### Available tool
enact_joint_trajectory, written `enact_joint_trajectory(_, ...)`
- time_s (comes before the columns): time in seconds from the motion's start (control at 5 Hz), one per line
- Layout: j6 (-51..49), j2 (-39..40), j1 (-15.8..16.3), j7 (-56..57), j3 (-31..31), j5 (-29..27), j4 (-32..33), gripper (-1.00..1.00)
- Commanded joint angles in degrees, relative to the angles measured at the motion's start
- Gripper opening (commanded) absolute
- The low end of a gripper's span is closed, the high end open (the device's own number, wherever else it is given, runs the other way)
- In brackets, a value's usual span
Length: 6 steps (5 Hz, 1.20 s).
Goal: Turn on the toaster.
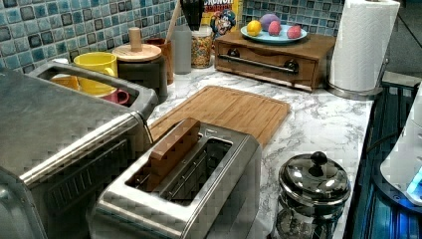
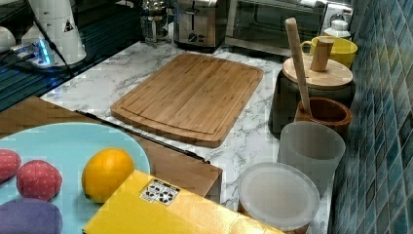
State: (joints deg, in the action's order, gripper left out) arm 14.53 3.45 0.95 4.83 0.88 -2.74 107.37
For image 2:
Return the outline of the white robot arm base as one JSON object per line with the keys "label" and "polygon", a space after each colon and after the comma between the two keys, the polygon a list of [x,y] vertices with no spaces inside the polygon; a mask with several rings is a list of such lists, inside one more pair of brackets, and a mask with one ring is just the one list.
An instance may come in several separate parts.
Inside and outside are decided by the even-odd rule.
{"label": "white robot arm base", "polygon": [[87,57],[73,18],[70,0],[22,0],[30,26],[19,38],[23,46],[17,56],[32,55],[28,62],[39,68],[69,67]]}

